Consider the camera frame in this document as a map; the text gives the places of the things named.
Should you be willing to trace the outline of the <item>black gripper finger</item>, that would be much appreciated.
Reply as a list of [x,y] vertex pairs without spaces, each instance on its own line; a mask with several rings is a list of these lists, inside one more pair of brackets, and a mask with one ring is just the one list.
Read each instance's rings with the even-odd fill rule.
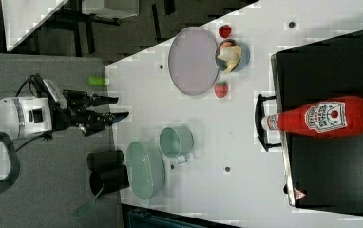
[[108,112],[104,115],[104,122],[107,126],[112,126],[113,124],[127,118],[128,115],[129,115],[128,111],[117,112],[117,113]]
[[90,98],[90,106],[113,105],[118,102],[118,97],[92,96]]

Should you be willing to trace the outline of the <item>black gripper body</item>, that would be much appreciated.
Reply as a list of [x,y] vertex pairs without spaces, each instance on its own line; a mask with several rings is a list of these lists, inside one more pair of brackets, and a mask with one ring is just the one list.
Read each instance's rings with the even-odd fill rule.
[[105,129],[104,114],[88,110],[92,96],[84,91],[64,90],[67,108],[56,108],[52,111],[52,129],[63,131],[70,127],[81,127],[85,137],[96,134]]

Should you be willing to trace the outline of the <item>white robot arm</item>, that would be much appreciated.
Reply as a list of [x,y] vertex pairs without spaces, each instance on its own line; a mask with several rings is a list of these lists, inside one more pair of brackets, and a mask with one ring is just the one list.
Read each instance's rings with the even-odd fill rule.
[[78,127],[88,137],[128,117],[126,112],[99,113],[96,106],[112,105],[116,97],[66,90],[60,95],[8,97],[0,99],[0,155],[8,157],[0,176],[0,194],[11,188],[20,174],[16,140],[48,139],[53,132]]

